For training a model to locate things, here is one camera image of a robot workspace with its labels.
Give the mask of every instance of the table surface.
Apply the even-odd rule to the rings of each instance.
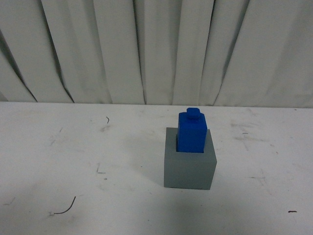
[[[313,109],[200,109],[211,190],[163,187],[186,106],[0,103],[0,234],[311,235]]]

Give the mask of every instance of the white curtain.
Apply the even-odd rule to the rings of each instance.
[[[1,0],[0,100],[313,107],[312,0]]]

